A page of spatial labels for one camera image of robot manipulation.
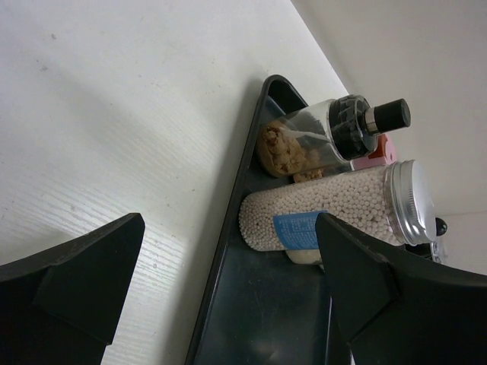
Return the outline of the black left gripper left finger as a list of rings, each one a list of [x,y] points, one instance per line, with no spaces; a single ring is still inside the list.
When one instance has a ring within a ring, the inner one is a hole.
[[[145,232],[139,213],[1,266],[3,364],[99,364]]]

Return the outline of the blue label white bead bottle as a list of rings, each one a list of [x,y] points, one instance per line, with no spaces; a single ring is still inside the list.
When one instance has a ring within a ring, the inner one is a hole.
[[[244,242],[257,251],[311,250],[318,247],[319,214],[393,246],[431,243],[437,236],[434,204],[416,160],[251,193],[238,222]]]

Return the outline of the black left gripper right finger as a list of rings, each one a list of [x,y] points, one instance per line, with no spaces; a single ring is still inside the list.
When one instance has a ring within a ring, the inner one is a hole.
[[[317,239],[358,364],[484,364],[486,278],[391,246],[331,214]]]

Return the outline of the black pump cap spice bottle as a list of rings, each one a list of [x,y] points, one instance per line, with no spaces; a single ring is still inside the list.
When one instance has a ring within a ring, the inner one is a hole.
[[[315,170],[341,173],[348,162],[373,154],[381,135],[410,125],[406,100],[371,106],[362,95],[352,94],[267,122],[256,152],[274,177]]]

